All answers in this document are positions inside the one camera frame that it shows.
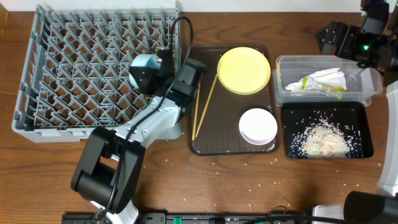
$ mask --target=clear plastic container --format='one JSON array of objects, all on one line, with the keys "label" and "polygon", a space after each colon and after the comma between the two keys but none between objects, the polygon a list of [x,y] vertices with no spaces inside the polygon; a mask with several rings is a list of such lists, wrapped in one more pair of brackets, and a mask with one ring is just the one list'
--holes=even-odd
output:
[{"label": "clear plastic container", "polygon": [[[340,68],[346,78],[347,90],[342,93],[287,91],[288,84],[298,82],[314,72]],[[370,97],[383,91],[381,77],[374,68],[359,68],[357,62],[330,55],[280,56],[272,72],[276,103],[359,101],[371,104]]]}]

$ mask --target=wooden table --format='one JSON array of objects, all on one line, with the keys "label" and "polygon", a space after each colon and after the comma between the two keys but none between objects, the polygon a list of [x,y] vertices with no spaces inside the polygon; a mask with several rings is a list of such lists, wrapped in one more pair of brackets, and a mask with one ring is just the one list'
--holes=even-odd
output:
[{"label": "wooden table", "polygon": [[[261,43],[270,50],[272,69],[280,55],[319,54],[314,33],[332,20],[361,23],[360,14],[186,15],[195,45]],[[70,189],[85,141],[34,144],[11,130],[32,19],[32,12],[11,12],[0,35],[0,223],[60,223],[65,212],[94,211]],[[186,25],[183,30],[187,45]],[[385,91],[366,111],[375,150],[370,159],[294,161],[283,145],[270,155],[198,157],[187,147],[187,134],[156,141],[146,152],[134,204],[174,213],[267,213],[276,205],[308,210],[343,203],[352,190],[374,193],[386,151]]]}]

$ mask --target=pair of chopsticks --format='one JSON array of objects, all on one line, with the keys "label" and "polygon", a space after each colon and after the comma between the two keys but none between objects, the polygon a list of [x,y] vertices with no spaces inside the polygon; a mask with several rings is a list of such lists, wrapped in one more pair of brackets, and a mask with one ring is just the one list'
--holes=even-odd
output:
[{"label": "pair of chopsticks", "polygon": [[196,107],[195,107],[195,117],[193,118],[192,141],[194,141],[195,138],[198,136],[199,129],[200,129],[200,126],[201,126],[201,122],[203,121],[203,118],[205,117],[207,106],[209,105],[211,94],[213,93],[213,89],[214,89],[214,86],[216,85],[217,78],[218,78],[218,74],[216,74],[216,76],[214,77],[214,81],[213,81],[213,84],[211,85],[209,96],[207,97],[205,109],[203,110],[203,113],[201,114],[198,130],[196,130],[196,127],[197,127],[197,116],[198,116],[198,105],[199,105],[199,93],[200,93],[200,83],[199,83],[199,89],[198,89],[198,94],[197,94],[197,103],[196,103]]}]

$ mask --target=gray dish drying rack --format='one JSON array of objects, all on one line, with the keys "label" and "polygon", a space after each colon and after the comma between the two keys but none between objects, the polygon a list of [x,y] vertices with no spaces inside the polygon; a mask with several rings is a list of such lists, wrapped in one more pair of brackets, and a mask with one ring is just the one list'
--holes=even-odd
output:
[{"label": "gray dish drying rack", "polygon": [[37,6],[12,129],[33,142],[75,142],[95,127],[129,121],[150,101],[129,83],[128,66],[174,41],[173,9],[56,11]]}]

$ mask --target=white bowl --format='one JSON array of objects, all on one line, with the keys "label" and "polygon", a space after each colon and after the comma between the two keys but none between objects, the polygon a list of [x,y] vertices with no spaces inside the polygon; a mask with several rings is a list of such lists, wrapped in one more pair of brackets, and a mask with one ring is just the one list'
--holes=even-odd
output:
[{"label": "white bowl", "polygon": [[278,131],[274,116],[260,108],[246,111],[239,120],[239,132],[251,144],[264,145],[271,142]]}]

